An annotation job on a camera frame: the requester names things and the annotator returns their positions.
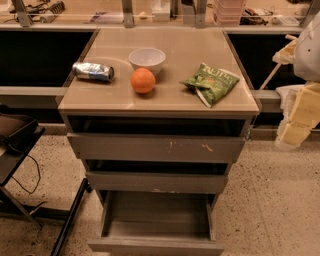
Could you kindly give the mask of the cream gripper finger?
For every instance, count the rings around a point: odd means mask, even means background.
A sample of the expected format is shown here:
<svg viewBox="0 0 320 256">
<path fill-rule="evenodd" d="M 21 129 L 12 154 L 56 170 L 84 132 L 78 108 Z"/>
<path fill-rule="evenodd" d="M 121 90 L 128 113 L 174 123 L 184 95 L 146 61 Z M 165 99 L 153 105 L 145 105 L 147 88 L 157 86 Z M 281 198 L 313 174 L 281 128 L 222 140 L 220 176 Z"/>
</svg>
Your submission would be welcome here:
<svg viewBox="0 0 320 256">
<path fill-rule="evenodd" d="M 320 84 L 306 83 L 299 91 L 290 89 L 285 99 L 275 145 L 284 151 L 298 148 L 320 123 Z"/>
<path fill-rule="evenodd" d="M 289 43 L 273 55 L 272 61 L 283 65 L 293 64 L 295 61 L 297 37 L 287 34 L 285 38 L 289 40 Z"/>
</svg>

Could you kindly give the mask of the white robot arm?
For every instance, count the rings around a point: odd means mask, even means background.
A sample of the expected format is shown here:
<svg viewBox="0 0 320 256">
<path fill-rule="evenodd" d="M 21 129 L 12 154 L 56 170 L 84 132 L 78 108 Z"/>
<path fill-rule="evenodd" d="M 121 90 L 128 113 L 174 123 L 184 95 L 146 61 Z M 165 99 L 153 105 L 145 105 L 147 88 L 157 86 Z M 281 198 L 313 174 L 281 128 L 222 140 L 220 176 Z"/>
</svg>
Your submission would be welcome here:
<svg viewBox="0 0 320 256">
<path fill-rule="evenodd" d="M 283 120 L 275 145 L 289 151 L 299 147 L 320 123 L 320 12 L 273 60 L 292 63 L 294 74 L 306 81 L 303 86 L 283 86 L 276 90 L 281 98 Z"/>
</svg>

